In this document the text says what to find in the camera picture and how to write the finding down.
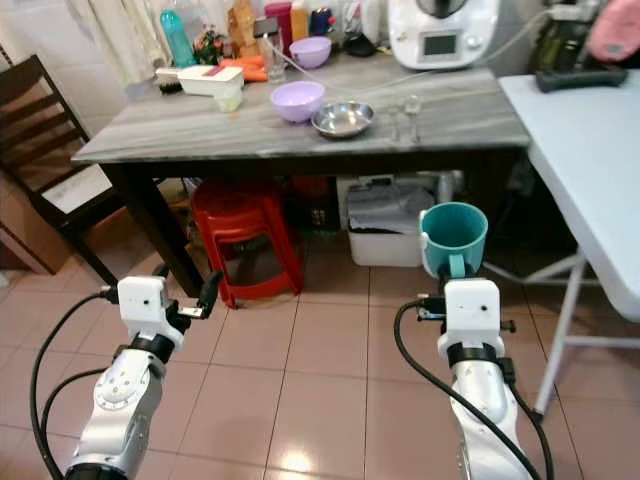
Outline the white folding table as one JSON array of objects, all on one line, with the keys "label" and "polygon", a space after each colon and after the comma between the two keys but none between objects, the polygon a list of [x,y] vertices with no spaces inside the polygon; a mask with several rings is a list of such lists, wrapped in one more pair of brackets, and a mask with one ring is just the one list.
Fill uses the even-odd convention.
[{"label": "white folding table", "polygon": [[579,248],[527,276],[486,262],[485,269],[524,285],[564,285],[552,349],[535,411],[543,413],[570,347],[640,349],[640,339],[572,335],[585,270],[614,310],[640,323],[640,73],[620,87],[543,93],[534,76],[500,78],[532,137],[529,160],[544,180]]}]

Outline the white plastic bin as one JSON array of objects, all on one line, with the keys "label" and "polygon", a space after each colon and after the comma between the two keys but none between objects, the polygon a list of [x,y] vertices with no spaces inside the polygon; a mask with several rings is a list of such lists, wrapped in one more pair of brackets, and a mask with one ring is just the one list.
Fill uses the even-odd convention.
[{"label": "white plastic bin", "polygon": [[349,187],[343,212],[353,261],[370,268],[419,268],[419,214],[434,204],[433,192],[420,184]]}]

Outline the white kitchen cooking machine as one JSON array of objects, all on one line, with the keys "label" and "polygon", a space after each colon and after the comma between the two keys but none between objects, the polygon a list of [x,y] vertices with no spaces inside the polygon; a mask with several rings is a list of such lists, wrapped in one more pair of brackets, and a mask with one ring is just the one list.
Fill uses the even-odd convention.
[{"label": "white kitchen cooking machine", "polygon": [[492,44],[500,0],[385,0],[390,50],[413,70],[468,67]]}]

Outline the dark blue mug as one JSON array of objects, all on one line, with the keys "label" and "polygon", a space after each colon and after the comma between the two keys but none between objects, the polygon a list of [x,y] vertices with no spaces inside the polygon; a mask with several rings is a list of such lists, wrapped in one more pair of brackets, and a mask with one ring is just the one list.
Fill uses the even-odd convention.
[{"label": "dark blue mug", "polygon": [[329,6],[312,9],[308,14],[308,37],[332,35],[337,19]]}]

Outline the tall clear glass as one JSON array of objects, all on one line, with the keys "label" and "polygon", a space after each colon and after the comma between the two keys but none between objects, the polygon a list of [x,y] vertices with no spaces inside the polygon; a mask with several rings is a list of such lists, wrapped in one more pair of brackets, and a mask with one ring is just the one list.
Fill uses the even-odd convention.
[{"label": "tall clear glass", "polygon": [[264,59],[264,69],[268,74],[268,82],[283,84],[287,79],[285,76],[287,61],[285,61],[282,51],[282,33],[280,33],[278,20],[271,17],[256,19],[255,26],[253,26],[253,37],[259,44],[262,59]]}]

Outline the dark table with marble top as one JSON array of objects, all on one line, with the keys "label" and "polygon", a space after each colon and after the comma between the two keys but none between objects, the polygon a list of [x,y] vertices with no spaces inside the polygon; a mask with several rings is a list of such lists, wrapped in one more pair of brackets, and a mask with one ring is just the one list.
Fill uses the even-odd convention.
[{"label": "dark table with marble top", "polygon": [[315,79],[325,84],[326,101],[370,105],[375,124],[355,140],[325,140],[311,125],[284,122],[265,83],[250,84],[232,113],[209,97],[151,95],[125,106],[74,161],[100,166],[188,294],[201,291],[204,276],[156,187],[159,178],[461,170],[468,201],[497,218],[512,166],[531,138],[492,70],[415,76],[390,55],[338,56]]}]

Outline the teal plastic cup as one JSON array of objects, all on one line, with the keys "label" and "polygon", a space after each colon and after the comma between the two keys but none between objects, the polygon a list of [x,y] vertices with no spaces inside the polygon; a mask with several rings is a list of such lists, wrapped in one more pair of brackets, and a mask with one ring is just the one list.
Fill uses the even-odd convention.
[{"label": "teal plastic cup", "polygon": [[483,265],[489,221],[479,207],[444,202],[419,214],[422,268],[443,282],[475,276]]}]

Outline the white box with red lid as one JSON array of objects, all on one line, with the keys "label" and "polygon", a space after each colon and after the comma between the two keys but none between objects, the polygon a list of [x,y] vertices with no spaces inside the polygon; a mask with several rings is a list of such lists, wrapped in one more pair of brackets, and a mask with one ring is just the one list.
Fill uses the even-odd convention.
[{"label": "white box with red lid", "polygon": [[163,93],[189,93],[189,95],[228,97],[241,93],[244,84],[242,67],[165,67],[155,70],[157,87]]}]

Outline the red plastic stool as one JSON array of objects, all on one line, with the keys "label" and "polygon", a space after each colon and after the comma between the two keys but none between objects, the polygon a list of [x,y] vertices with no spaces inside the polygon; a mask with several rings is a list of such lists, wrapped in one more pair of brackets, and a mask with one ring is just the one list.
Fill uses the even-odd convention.
[{"label": "red plastic stool", "polygon": [[[298,236],[285,223],[282,197],[273,184],[205,180],[192,195],[191,212],[211,268],[221,274],[218,288],[227,307],[237,308],[242,300],[265,300],[284,291],[301,293],[305,275],[296,251]],[[259,237],[266,238],[283,273],[256,284],[233,284],[221,247]]]}]

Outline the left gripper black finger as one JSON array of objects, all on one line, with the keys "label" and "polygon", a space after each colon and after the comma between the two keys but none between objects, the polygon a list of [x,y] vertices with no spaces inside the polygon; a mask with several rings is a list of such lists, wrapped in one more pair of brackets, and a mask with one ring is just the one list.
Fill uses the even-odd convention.
[{"label": "left gripper black finger", "polygon": [[198,319],[209,319],[212,310],[218,303],[219,288],[223,279],[223,271],[212,270],[209,279],[206,280],[202,287],[200,296],[197,298],[197,317]]}]

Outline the stainless steel bowl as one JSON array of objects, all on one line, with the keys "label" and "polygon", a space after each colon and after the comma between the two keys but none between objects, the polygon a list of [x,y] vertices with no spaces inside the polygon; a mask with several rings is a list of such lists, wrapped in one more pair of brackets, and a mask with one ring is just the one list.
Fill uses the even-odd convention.
[{"label": "stainless steel bowl", "polygon": [[332,102],[311,115],[311,127],[326,140],[351,140],[371,127],[374,110],[365,102]]}]

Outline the pale yellow cup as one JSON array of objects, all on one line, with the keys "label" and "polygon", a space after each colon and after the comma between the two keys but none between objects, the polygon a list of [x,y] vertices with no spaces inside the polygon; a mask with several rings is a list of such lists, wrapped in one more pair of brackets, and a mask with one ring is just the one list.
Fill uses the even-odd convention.
[{"label": "pale yellow cup", "polygon": [[244,93],[241,88],[234,88],[234,90],[225,90],[215,93],[215,104],[218,106],[220,113],[234,113],[237,111],[244,102]]}]

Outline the large purple bowl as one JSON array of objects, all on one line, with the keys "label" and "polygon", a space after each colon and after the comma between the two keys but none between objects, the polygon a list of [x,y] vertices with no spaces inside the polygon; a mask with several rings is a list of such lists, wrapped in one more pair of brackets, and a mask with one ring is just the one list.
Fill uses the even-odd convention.
[{"label": "large purple bowl", "polygon": [[288,123],[310,122],[325,105],[326,87],[314,81],[296,81],[275,87],[268,97],[275,114]]}]

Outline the small flower plant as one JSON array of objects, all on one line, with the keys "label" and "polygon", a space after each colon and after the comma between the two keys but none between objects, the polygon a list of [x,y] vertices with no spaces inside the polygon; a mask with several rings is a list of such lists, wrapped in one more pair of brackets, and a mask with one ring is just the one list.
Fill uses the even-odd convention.
[{"label": "small flower plant", "polygon": [[197,64],[218,65],[228,55],[230,40],[215,29],[205,29],[192,41],[191,49]]}]

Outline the black flat device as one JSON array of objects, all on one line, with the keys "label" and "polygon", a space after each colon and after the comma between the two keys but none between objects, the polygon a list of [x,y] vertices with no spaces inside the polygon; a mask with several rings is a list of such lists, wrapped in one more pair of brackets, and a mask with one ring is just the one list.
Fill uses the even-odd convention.
[{"label": "black flat device", "polygon": [[620,87],[628,78],[628,70],[605,65],[600,68],[576,70],[539,70],[535,73],[535,86],[543,93],[577,90],[588,87]]}]

